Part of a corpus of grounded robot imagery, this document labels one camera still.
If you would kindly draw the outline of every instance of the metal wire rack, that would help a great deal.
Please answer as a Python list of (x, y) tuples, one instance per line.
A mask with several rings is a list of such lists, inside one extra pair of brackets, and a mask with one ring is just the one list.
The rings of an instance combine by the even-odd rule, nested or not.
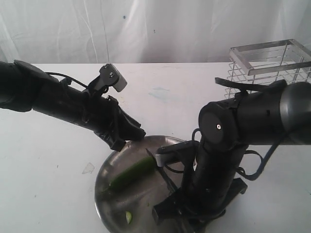
[[(270, 84), (285, 79), (288, 84), (311, 83), (311, 51), (294, 39), (234, 47), (230, 60), (227, 79), (234, 82)], [(225, 97), (237, 92), (227, 88)]]

